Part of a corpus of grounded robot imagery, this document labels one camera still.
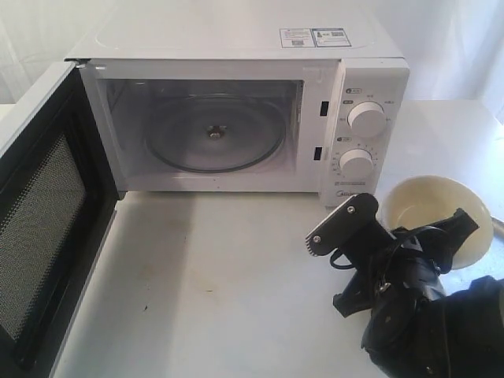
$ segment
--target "label sticker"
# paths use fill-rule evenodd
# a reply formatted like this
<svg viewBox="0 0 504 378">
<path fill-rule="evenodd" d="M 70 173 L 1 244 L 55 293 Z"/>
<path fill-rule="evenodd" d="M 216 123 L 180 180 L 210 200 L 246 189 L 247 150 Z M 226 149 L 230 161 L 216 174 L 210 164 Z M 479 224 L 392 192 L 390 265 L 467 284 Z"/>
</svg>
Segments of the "label sticker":
<svg viewBox="0 0 504 378">
<path fill-rule="evenodd" d="M 315 47 L 310 29 L 280 29 L 283 48 Z"/>
<path fill-rule="evenodd" d="M 317 47 L 352 46 L 343 28 L 311 29 Z"/>
</svg>

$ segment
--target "timer knob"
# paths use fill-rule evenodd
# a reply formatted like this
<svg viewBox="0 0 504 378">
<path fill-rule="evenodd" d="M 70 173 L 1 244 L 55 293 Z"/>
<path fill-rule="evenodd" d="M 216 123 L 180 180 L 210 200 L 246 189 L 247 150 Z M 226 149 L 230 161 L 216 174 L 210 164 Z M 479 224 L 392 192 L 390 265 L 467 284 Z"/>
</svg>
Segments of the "timer knob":
<svg viewBox="0 0 504 378">
<path fill-rule="evenodd" d="M 356 136 L 372 138 L 385 129 L 387 118 L 376 102 L 361 102 L 348 114 L 348 124 Z"/>
<path fill-rule="evenodd" d="M 372 172 L 374 164 L 368 151 L 350 150 L 339 159 L 339 168 L 347 179 L 363 179 Z"/>
</svg>

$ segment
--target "open microwave door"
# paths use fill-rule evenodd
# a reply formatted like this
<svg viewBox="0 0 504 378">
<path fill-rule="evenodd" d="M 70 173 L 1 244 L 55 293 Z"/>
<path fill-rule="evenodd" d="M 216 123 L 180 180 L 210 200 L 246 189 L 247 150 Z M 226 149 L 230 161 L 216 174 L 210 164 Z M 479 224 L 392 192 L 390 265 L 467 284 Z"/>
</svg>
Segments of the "open microwave door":
<svg viewBox="0 0 504 378">
<path fill-rule="evenodd" d="M 0 377 L 47 377 L 117 188 L 72 62 L 0 121 Z"/>
</svg>

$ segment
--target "white backdrop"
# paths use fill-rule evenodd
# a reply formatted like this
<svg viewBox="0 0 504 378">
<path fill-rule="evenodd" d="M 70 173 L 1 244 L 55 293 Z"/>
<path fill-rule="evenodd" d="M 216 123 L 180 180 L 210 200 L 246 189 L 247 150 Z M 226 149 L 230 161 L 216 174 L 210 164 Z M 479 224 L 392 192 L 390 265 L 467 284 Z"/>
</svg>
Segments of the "white backdrop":
<svg viewBox="0 0 504 378">
<path fill-rule="evenodd" d="M 0 103 L 18 100 L 113 2 L 0 0 Z M 504 120 L 504 0 L 361 2 L 409 62 L 407 98 L 480 98 Z"/>
</svg>

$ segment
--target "white microwave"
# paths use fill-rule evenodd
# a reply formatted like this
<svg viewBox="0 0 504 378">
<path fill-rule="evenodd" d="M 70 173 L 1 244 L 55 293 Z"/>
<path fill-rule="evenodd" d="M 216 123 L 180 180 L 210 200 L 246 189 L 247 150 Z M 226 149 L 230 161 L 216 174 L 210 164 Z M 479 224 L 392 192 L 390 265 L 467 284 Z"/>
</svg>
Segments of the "white microwave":
<svg viewBox="0 0 504 378">
<path fill-rule="evenodd" d="M 408 75 L 353 2 L 120 2 L 0 123 L 0 375 L 50 368 L 126 191 L 374 192 Z"/>
</svg>

